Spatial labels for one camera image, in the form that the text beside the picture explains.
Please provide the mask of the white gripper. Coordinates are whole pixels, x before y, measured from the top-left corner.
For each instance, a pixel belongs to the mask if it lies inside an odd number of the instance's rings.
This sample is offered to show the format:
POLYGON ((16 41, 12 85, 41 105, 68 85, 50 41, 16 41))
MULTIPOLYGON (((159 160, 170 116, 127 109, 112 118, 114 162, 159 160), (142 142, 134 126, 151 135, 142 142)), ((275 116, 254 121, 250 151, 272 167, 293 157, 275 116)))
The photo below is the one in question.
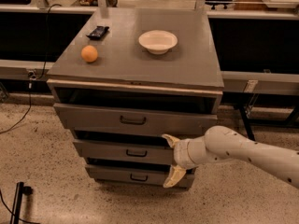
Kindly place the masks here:
POLYGON ((169 175, 163 184, 164 188, 172 188, 185 176, 186 170, 197 167, 197 164, 189 154, 190 139, 179 140, 177 137, 166 133, 162 135, 162 138, 174 149, 174 161, 177 165, 170 167, 169 175))

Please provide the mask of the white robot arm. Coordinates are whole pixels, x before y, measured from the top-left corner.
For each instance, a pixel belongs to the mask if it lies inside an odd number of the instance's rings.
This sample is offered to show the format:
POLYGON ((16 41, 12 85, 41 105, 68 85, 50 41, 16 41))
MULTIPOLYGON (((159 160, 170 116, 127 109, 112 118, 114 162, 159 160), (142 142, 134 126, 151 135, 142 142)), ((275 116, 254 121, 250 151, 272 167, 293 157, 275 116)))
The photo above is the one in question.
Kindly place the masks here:
POLYGON ((174 157, 165 188, 174 187, 188 170, 200 164, 228 159, 248 162, 299 188, 299 153, 295 150, 252 141, 224 126, 211 127, 196 138, 179 139, 170 134, 163 134, 163 138, 174 157))

